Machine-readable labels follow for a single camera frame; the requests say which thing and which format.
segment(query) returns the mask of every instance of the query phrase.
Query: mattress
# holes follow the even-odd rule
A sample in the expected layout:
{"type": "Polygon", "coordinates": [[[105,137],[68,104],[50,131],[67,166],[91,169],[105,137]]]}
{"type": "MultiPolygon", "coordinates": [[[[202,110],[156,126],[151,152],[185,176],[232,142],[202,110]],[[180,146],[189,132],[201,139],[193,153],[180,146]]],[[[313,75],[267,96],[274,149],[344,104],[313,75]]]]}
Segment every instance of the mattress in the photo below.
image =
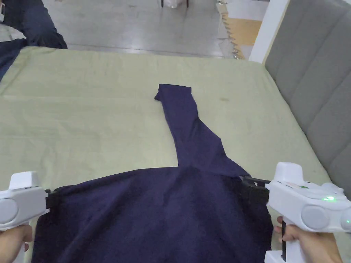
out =
{"type": "MultiPolygon", "coordinates": [[[[177,166],[154,100],[159,83],[192,87],[201,120],[253,177],[271,180],[285,161],[302,165],[306,180],[330,181],[261,64],[28,47],[0,83],[1,190],[20,171],[38,171],[43,187],[55,189],[177,166]]],[[[346,255],[349,240],[338,236],[346,255]]]]}

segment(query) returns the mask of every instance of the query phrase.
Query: person's leg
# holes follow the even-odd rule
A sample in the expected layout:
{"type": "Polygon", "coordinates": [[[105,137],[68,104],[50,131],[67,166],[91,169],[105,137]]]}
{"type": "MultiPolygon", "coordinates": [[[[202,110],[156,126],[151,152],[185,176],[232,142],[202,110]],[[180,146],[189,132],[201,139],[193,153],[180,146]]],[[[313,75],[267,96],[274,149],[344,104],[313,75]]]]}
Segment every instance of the person's leg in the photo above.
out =
{"type": "Polygon", "coordinates": [[[41,0],[5,0],[4,24],[21,31],[29,46],[67,49],[41,0]]]}

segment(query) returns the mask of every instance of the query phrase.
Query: headboard panel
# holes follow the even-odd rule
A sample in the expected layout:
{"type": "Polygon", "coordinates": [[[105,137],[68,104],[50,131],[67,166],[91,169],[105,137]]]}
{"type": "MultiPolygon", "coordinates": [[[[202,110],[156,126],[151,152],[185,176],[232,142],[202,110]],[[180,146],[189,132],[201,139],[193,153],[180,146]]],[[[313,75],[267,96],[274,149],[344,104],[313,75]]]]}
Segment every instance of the headboard panel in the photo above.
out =
{"type": "Polygon", "coordinates": [[[332,181],[351,197],[351,5],[291,0],[266,61],[332,181]]]}

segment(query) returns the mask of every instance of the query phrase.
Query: navy blue shirt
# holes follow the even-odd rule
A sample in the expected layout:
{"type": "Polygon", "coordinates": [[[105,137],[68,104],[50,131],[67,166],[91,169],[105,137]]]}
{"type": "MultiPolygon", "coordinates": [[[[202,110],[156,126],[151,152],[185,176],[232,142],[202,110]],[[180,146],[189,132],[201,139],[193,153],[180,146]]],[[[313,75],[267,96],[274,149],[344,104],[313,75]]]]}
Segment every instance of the navy blue shirt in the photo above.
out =
{"type": "Polygon", "coordinates": [[[5,0],[5,4],[3,24],[19,30],[26,39],[0,42],[0,81],[26,46],[67,49],[41,0],[5,0]]]}
{"type": "Polygon", "coordinates": [[[61,203],[37,224],[33,263],[264,261],[273,226],[265,205],[239,195],[249,174],[199,119],[191,88],[161,84],[155,99],[178,167],[57,189],[61,203]]]}

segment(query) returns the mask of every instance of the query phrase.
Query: green led light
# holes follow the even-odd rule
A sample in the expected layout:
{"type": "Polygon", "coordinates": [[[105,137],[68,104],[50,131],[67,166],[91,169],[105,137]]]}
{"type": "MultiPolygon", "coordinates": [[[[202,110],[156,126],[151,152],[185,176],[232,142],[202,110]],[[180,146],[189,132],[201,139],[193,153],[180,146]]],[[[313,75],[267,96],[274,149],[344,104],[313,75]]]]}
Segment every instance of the green led light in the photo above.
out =
{"type": "Polygon", "coordinates": [[[324,201],[335,201],[335,198],[332,196],[327,196],[327,198],[323,198],[324,201]]]}

